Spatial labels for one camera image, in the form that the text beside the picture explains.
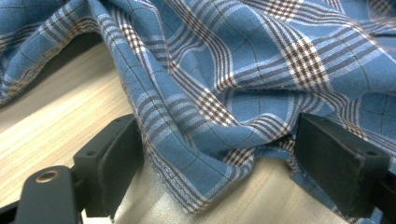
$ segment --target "black plastic part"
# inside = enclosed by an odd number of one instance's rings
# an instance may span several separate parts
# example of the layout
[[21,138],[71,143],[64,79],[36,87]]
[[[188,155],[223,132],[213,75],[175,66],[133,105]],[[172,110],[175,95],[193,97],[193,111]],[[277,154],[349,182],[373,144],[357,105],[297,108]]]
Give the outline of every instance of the black plastic part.
[[18,205],[16,223],[80,223],[69,168],[53,166],[27,178]]
[[78,178],[86,180],[91,193],[85,207],[87,217],[114,217],[143,163],[134,116],[113,120],[74,156],[74,162]]
[[389,172],[384,179],[376,181],[371,200],[390,222],[396,223],[396,175]]
[[0,208],[0,223],[13,224],[15,223],[15,216],[17,215],[18,202],[11,203],[5,207]]
[[87,181],[77,176],[75,167],[71,168],[71,172],[73,177],[73,185],[75,188],[78,211],[82,212],[82,210],[84,210],[85,206],[87,206],[88,202],[91,200],[90,189],[88,188]]
[[390,156],[341,126],[302,114],[295,145],[297,162],[346,217],[369,217],[376,179],[388,173]]

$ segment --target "blue plaid fabric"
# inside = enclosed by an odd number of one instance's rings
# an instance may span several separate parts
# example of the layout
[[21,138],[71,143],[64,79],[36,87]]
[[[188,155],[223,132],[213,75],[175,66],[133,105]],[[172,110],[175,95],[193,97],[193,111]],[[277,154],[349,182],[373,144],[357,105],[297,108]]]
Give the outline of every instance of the blue plaid fabric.
[[396,171],[395,4],[3,0],[0,106],[76,35],[97,32],[149,160],[186,212],[203,211],[260,156],[287,161],[292,178],[337,212],[293,157],[296,119],[339,123],[391,154]]

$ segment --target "brass grommet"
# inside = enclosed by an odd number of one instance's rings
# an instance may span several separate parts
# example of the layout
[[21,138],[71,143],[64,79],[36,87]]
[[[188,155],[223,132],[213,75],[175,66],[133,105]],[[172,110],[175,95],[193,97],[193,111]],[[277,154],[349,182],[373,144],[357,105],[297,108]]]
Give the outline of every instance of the brass grommet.
[[57,170],[47,171],[47,172],[39,175],[38,177],[36,177],[35,182],[38,184],[47,183],[47,182],[50,182],[50,181],[56,179],[59,175],[60,175],[60,173]]

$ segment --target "wooden surface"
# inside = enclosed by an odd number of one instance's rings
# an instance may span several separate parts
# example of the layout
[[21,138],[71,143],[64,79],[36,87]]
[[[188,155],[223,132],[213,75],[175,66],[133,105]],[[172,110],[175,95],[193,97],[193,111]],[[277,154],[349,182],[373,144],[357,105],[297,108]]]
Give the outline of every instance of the wooden surface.
[[[105,45],[78,56],[0,110],[0,206],[23,181],[73,155],[111,120],[132,112]],[[197,216],[184,214],[149,163],[134,178],[117,223],[344,223],[289,178],[285,163],[259,159],[254,172]],[[87,219],[85,223],[108,223]]]

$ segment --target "plaid cloth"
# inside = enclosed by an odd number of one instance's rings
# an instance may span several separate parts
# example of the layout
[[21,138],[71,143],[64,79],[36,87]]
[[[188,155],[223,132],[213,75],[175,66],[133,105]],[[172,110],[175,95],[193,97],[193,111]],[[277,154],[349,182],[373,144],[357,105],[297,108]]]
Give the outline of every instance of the plaid cloth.
[[327,117],[390,153],[396,171],[395,4],[3,0],[0,106],[76,35],[97,32],[149,160],[186,212],[203,211],[260,156],[287,161],[336,212],[293,158],[295,122]]

